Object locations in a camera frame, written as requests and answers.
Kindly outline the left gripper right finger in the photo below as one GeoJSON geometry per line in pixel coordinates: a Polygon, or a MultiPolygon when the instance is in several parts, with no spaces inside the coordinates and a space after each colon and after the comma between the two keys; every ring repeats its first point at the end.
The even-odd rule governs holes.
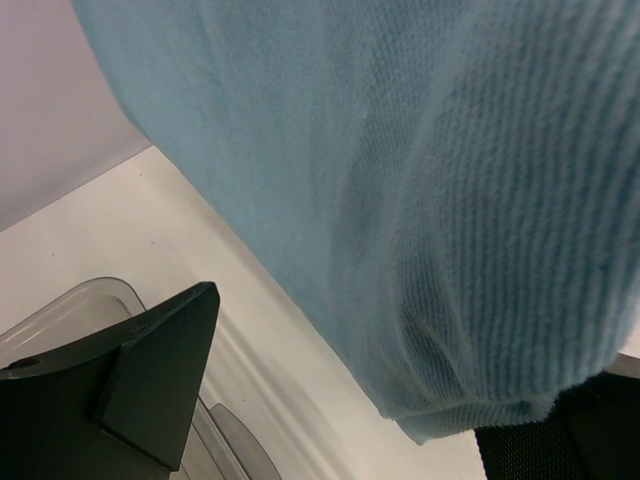
{"type": "Polygon", "coordinates": [[[485,475],[502,480],[639,477],[639,380],[601,373],[540,421],[475,431],[485,475]]]}

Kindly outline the light blue trousers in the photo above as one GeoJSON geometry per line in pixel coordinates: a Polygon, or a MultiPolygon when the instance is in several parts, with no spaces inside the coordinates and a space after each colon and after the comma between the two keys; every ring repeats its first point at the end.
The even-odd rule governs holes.
{"type": "Polygon", "coordinates": [[[415,442],[544,418],[639,308],[635,1],[77,1],[119,106],[415,442]]]}

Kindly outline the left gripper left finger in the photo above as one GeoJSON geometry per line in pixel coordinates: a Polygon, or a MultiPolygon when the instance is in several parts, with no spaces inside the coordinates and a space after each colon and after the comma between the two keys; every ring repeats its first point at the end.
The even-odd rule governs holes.
{"type": "Polygon", "coordinates": [[[178,471],[218,317],[200,282],[1,371],[4,479],[167,479],[178,471]]]}

